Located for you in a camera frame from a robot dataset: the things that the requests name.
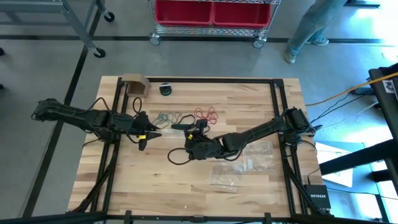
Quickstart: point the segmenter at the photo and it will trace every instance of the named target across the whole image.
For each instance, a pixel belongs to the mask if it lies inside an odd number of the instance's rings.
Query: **black roll of tape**
[[[172,86],[168,83],[161,84],[159,90],[160,94],[164,96],[169,96],[170,94],[172,94]]]

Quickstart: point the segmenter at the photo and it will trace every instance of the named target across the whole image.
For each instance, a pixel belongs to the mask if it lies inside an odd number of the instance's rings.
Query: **metal shelving cart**
[[[147,0],[152,19],[154,21],[154,32],[150,34],[150,42],[153,45],[160,44],[160,34],[192,34],[192,35],[229,35],[240,37],[254,37],[256,40],[253,43],[255,48],[261,48],[267,41],[269,29],[272,21],[275,18],[281,0],[168,0],[168,1],[200,1],[200,2],[230,2],[241,4],[270,4],[273,6],[271,9],[271,20],[268,25],[262,29],[247,29],[235,27],[216,27],[213,24],[206,27],[198,26],[165,26],[159,24],[155,19],[154,5],[152,0]]]
[[[103,58],[105,51],[93,43],[87,31],[95,6],[104,15],[106,21],[114,21],[114,14],[106,10],[103,0],[91,0],[86,9],[87,15],[84,22],[79,20],[68,0],[0,0],[0,12],[4,12],[11,20],[0,22],[0,25],[71,26],[95,57]],[[67,22],[23,21],[17,16],[17,12],[61,13]]]

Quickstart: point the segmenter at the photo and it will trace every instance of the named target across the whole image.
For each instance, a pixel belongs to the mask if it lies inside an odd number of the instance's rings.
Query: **cardboard box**
[[[147,98],[150,83],[145,76],[141,74],[124,74],[122,82],[128,85],[127,95],[129,97]]]

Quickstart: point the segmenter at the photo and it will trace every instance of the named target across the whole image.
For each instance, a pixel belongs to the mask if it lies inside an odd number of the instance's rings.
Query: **netgear logo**
[[[311,197],[326,198],[326,195],[311,195]]]

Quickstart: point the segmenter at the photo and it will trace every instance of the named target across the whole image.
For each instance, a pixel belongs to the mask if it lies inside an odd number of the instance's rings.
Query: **butcher block tabletop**
[[[103,97],[112,105],[118,77],[102,77],[97,98]],[[170,83],[172,94],[162,96],[161,83],[151,83],[149,96],[142,99],[142,110],[154,121],[159,113],[169,118],[193,114],[197,108],[214,107],[218,119],[210,124],[207,135],[212,138],[231,132],[242,132],[274,117],[270,84],[264,83]],[[305,105],[296,78],[284,79],[289,108]],[[121,111],[124,88],[121,90],[118,111]],[[129,98],[127,114],[135,115]],[[279,111],[283,111],[277,88]],[[102,103],[95,109],[105,110]],[[182,123],[190,124],[192,118]],[[124,215],[131,210],[134,215],[178,215],[217,217],[290,217],[287,192],[282,170],[282,160],[277,134],[250,143],[241,157],[234,162],[221,159],[191,161],[176,166],[167,160],[171,149],[183,147],[182,132],[170,128],[171,122],[158,124],[163,136],[148,141],[144,151],[138,150],[127,137],[122,136],[109,203],[110,215]],[[86,142],[96,139],[87,134]],[[96,182],[103,142],[87,144],[82,151],[68,209],[76,208]],[[113,146],[109,148],[108,162]],[[187,160],[185,151],[175,151],[170,156],[176,162]],[[307,175],[319,168],[315,149],[311,144],[298,146],[297,157],[304,184]],[[322,184],[320,171],[311,174],[313,184]],[[105,186],[101,189],[98,210],[102,209]],[[297,190],[292,184],[296,211],[300,213]]]

